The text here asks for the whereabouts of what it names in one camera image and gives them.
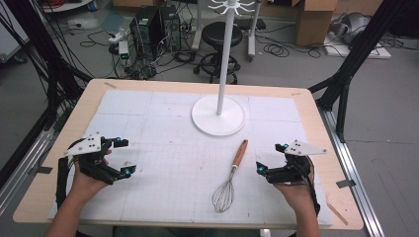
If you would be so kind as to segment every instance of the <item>floor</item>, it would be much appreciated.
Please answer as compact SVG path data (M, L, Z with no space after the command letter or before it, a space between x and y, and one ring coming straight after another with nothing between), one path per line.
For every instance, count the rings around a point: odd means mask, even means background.
M110 5L93 15L99 22L106 22ZM123 26L129 24L132 13L119 11L123 16ZM60 19L68 17L59 15ZM208 21L221 19L217 14L208 13ZM265 19L267 31L292 24L277 19ZM81 47L80 42L87 35L100 29L78 31L67 34L69 47L80 58L88 70L98 78L115 76L111 56L106 46ZM279 41L293 41L294 27L287 27L272 33L259 33ZM94 35L94 39L106 42L106 34ZM416 46L416 40L408 41ZM264 51L264 43L256 43L256 57L247 59L247 38L231 50L238 59L239 85L308 88L332 76L344 58L326 56L320 48L319 57L289 48L290 55L276 57ZM419 235L419 195L417 179L419 173L419 50L387 48L390 60L368 59L356 74L350 89L345 125L345 138L358 172L385 236ZM199 55L211 51L210 46L201 44ZM186 64L166 72L163 70L181 65L171 62L157 67L156 81L179 81L207 83L204 73L195 75L193 64ZM25 135L46 107L46 96L30 62L25 64L9 61L0 67L0 167L3 167ZM8 208L0 216L0 236L42 236L46 225L19 224L13 221L13 212L31 183L28 175L15 194ZM81 230L95 236L111 236L111 227L82 226ZM289 231L272 230L272 236L287 236ZM359 231L323 231L323 236L369 236L363 229Z

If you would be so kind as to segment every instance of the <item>wheeled stool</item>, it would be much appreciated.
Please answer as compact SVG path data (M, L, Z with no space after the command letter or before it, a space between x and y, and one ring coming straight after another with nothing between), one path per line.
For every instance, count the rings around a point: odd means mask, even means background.
M215 22L211 23L203 28L202 39L204 42L212 46L216 52L209 53L201 59L200 64L194 68L194 73L200 73L200 70L203 69L206 74L210 75L209 82L213 82L213 78L219 78L221 73L221 62L222 62L222 48L224 47L224 31L225 23L224 22ZM243 39L243 34L240 29L233 26L232 36L231 36L231 47L234 47L240 44ZM237 60L229 56L228 58L228 69L227 75L232 75L234 81L231 84L237 84L237 76L235 71L240 69L240 65Z

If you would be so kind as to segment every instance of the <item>round white base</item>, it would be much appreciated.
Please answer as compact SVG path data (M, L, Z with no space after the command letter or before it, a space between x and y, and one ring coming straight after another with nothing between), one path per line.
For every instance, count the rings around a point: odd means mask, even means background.
M227 136L236 133L244 126L243 108L231 98L224 97L222 113L216 114L218 95L205 96L192 108L192 120L203 132L215 136Z

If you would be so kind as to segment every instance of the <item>black metal frame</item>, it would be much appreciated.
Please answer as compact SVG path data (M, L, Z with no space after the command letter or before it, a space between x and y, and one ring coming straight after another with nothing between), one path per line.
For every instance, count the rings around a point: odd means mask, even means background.
M31 44L35 46L38 54L46 64L39 66L28 53L37 72L47 81L48 87L46 93L48 105L45 112L25 137L24 141L1 169L0 190L16 170L19 163L23 160L26 152L30 149L40 132L43 129L49 129L54 124L56 121L57 108L60 103L62 103L63 100L78 100L78 98L80 98L83 89L78 85L75 77L80 78L84 82L89 82L93 79L91 76L78 70L64 60L49 33L46 31L46 28L31 1L4 0L4 3L25 31ZM18 35L14 34L13 29L9 29L6 25L5 28L20 44L22 49L25 52L29 52L28 46L23 43ZM46 68L45 72L40 71L40 68ZM58 94L58 84L64 92L63 95Z
M326 88L321 98L316 100L317 107L324 111L332 111L333 104L339 98L336 133L341 142L345 142L344 126L351 81L407 1L384 0L338 71L332 77L308 88L311 93Z

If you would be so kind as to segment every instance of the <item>whisk handle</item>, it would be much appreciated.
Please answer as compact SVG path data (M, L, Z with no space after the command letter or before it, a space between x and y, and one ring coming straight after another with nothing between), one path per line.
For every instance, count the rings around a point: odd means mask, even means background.
M248 142L249 141L247 139L244 139L243 142L241 142L241 145L238 148L237 154L233 161L233 167L238 167L238 165L240 165L241 159L243 158L244 152L246 151Z

